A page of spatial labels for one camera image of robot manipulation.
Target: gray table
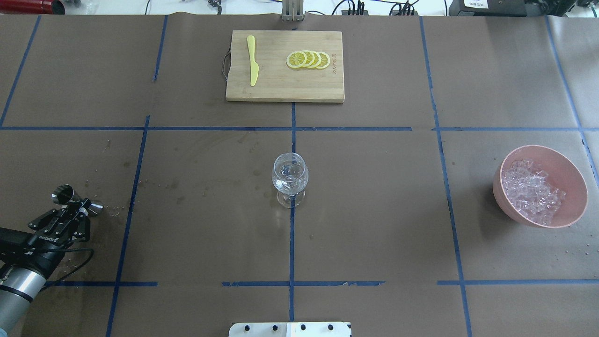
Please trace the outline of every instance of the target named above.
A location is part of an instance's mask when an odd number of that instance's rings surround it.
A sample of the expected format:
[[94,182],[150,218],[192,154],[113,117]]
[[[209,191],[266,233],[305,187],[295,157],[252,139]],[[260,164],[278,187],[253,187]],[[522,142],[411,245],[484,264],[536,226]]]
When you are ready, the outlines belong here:
[[[27,230],[62,183],[109,205],[82,245],[94,260],[13,336],[220,337],[290,320],[597,335],[599,21],[279,20],[0,16],[2,226]],[[231,31],[296,27],[343,31],[346,102],[227,103]],[[584,175],[572,228],[524,227],[494,201],[499,163],[531,143]],[[292,149],[310,181],[290,211],[270,173]]]

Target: red cylinder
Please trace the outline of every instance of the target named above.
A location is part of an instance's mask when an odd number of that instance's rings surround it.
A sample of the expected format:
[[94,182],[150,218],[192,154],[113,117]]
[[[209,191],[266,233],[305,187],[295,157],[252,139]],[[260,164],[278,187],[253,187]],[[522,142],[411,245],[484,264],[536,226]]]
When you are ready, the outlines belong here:
[[65,14],[65,6],[59,0],[0,0],[0,13]]

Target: wine glass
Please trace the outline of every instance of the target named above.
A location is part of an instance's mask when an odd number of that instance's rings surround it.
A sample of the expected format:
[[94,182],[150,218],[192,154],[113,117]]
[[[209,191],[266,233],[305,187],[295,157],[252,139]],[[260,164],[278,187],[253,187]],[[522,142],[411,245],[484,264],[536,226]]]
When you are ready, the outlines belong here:
[[293,152],[282,154],[274,161],[273,184],[279,191],[277,200],[286,208],[297,206],[305,197],[308,167],[304,159]]

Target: cutting board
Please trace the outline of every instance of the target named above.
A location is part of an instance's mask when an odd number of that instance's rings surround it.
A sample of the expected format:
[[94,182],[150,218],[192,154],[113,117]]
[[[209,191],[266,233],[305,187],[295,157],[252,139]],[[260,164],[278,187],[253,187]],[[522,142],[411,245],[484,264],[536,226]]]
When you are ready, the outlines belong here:
[[[248,35],[256,38],[255,58],[260,66],[255,86],[250,86]],[[306,49],[329,54],[331,63],[322,70],[289,68],[287,55]],[[233,31],[226,99],[342,103],[345,100],[345,87],[341,32]]]

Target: knife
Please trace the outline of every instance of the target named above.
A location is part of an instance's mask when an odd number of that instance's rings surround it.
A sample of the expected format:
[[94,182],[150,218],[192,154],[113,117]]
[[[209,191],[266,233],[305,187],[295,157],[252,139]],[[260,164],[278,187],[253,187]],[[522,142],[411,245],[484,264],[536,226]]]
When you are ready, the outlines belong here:
[[254,86],[258,80],[258,71],[260,70],[254,56],[256,53],[256,38],[254,35],[247,36],[247,49],[250,51],[250,85]]

